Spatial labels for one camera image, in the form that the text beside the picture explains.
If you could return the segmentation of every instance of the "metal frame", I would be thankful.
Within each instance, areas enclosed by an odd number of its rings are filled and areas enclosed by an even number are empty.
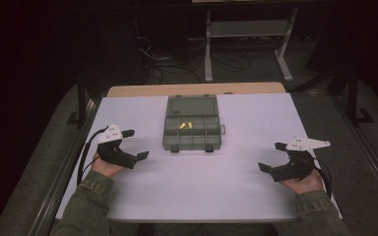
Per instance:
[[[175,3],[175,4],[139,4],[139,5],[124,5],[122,2],[111,2],[109,5],[94,2],[91,5],[80,7],[66,7],[60,8],[62,11],[74,12],[100,12],[100,11],[115,11],[124,13],[143,13],[151,11],[210,11],[210,10],[235,10],[235,9],[251,9],[252,7],[261,8],[297,8],[297,7],[312,7],[321,6],[321,4],[337,4],[349,5],[355,3],[336,2],[334,0],[259,0],[259,1],[222,1],[222,2],[191,2],[191,3]]]
[[[32,224],[28,235],[47,235],[48,232],[44,231],[51,229],[54,216],[58,210],[66,186],[69,183],[75,160],[81,153],[82,147],[96,116],[97,108],[98,104],[90,100],[86,109],[87,119],[84,121],[75,139],[73,139],[72,144],[69,146],[65,158],[63,158],[63,161],[60,163],[60,169],[51,186],[48,188],[48,192],[42,201],[41,208],[38,215],[35,217],[34,223]]]
[[[281,68],[283,78],[286,82],[292,82],[293,77],[290,73],[289,67],[287,66],[285,60],[284,60],[284,53],[287,48],[287,44],[290,39],[290,35],[293,29],[294,21],[296,19],[297,15],[297,8],[293,8],[290,12],[290,16],[288,18],[288,21],[284,27],[283,33],[277,33],[277,32],[271,32],[270,34],[268,32],[251,32],[251,33],[245,33],[242,36],[269,36],[269,35],[283,35],[283,42],[279,49],[276,49],[274,51],[276,59],[278,61],[279,67]],[[280,24],[284,23],[284,21],[268,21],[270,24]],[[257,25],[262,25],[262,27],[266,24],[266,21],[259,21]],[[207,12],[207,23],[206,23],[206,48],[205,48],[205,82],[211,83],[213,81],[213,71],[212,71],[212,62],[211,62],[211,37],[226,37],[226,36],[241,36],[236,33],[226,33],[225,35],[215,35],[212,33],[212,22],[211,22],[211,11]]]
[[[360,144],[361,149],[365,153],[367,157],[367,161],[369,167],[373,171],[377,181],[378,181],[378,157],[374,150],[371,148],[370,143],[366,140],[364,134],[359,130],[358,126],[355,126],[354,122],[349,119],[348,114],[345,112],[348,110],[348,107],[343,104],[338,97],[333,98],[334,103],[338,107],[338,110],[343,116],[343,120],[348,125],[348,128],[354,134],[355,138],[357,139],[358,143]]]
[[[281,68],[284,80],[286,82],[292,82],[293,81],[292,74],[290,73],[289,67],[287,66],[287,64],[284,60],[284,52],[286,51],[287,44],[289,42],[290,35],[292,33],[292,29],[293,29],[293,25],[294,25],[294,20],[296,19],[296,15],[297,15],[297,8],[293,8],[292,12],[290,13],[289,21],[286,25],[286,29],[284,30],[282,45],[279,49],[275,50],[276,59],[278,60],[279,67]]]

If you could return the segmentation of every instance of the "sleeve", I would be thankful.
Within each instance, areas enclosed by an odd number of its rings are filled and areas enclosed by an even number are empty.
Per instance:
[[[109,235],[106,214],[112,186],[111,179],[90,171],[70,198],[61,221],[50,235]]]
[[[295,206],[302,235],[351,235],[324,191],[295,196]]]

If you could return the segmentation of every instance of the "white tabletop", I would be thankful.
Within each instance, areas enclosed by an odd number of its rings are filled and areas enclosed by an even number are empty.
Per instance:
[[[148,159],[114,177],[108,218],[139,222],[263,222],[296,218],[293,194],[259,170],[288,163],[274,143],[307,137],[288,93],[217,95],[226,134],[213,153],[165,151],[162,147],[167,96],[104,98],[89,137],[117,123],[133,129],[121,148],[148,150]],[[87,163],[95,153],[92,144]],[[76,189],[77,169],[56,217]]]

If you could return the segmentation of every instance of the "gray plastic organizer box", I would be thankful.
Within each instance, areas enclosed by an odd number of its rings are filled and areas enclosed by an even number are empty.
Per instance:
[[[221,125],[216,95],[170,96],[164,120],[165,150],[221,148]]]

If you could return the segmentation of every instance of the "person's right hand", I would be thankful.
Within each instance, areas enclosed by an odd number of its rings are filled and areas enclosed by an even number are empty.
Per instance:
[[[291,189],[297,195],[324,190],[322,185],[322,178],[315,169],[312,170],[311,174],[300,181],[284,180],[280,183]]]

